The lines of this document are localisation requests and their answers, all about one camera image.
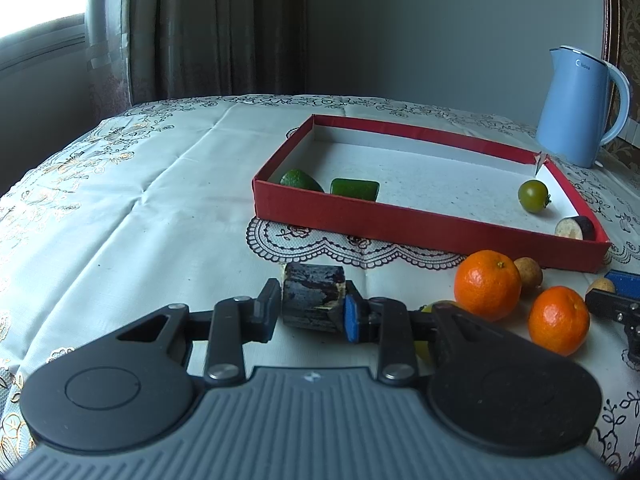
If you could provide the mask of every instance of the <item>orange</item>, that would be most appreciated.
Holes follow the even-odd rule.
[[[458,267],[453,295],[466,311],[496,321],[518,304],[521,286],[518,268],[508,256],[478,251]]]
[[[536,298],[527,324],[534,343],[567,356],[580,348],[589,323],[580,295],[567,286],[552,286]]]

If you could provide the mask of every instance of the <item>circular pad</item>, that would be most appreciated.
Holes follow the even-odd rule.
[[[66,396],[80,408],[112,410],[131,402],[140,392],[140,380],[122,368],[89,368],[66,384]]]
[[[505,348],[456,358],[431,379],[438,418],[484,448],[540,456],[584,444],[600,413],[595,379],[574,362]]]
[[[154,344],[89,344],[36,370],[20,408],[34,438],[105,453],[160,438],[193,402],[193,383]]]

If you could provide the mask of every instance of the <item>kettle handle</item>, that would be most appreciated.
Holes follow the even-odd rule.
[[[610,78],[613,79],[613,82],[618,86],[618,91],[620,92],[620,112],[618,113],[618,118],[611,129],[602,137],[602,140],[600,141],[601,146],[604,146],[615,139],[622,131],[622,128],[625,127],[626,119],[629,117],[629,106],[631,104],[629,79],[626,78],[626,75],[624,75],[617,66],[614,66],[607,61],[604,63],[606,63],[607,68],[609,69]]]

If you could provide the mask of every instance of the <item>blue kettle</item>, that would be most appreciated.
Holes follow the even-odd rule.
[[[600,146],[625,126],[631,101],[629,81],[611,63],[572,46],[551,49],[554,77],[540,115],[536,139],[551,153],[590,168]],[[609,81],[620,91],[620,113],[605,133]]]

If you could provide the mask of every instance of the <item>lime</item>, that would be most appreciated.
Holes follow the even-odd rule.
[[[300,189],[308,189],[310,191],[318,191],[324,193],[324,189],[318,184],[314,178],[306,174],[302,170],[289,170],[280,179],[283,186],[297,187]]]
[[[352,178],[334,178],[331,182],[331,194],[370,200],[375,202],[380,184],[373,180],[355,180]]]

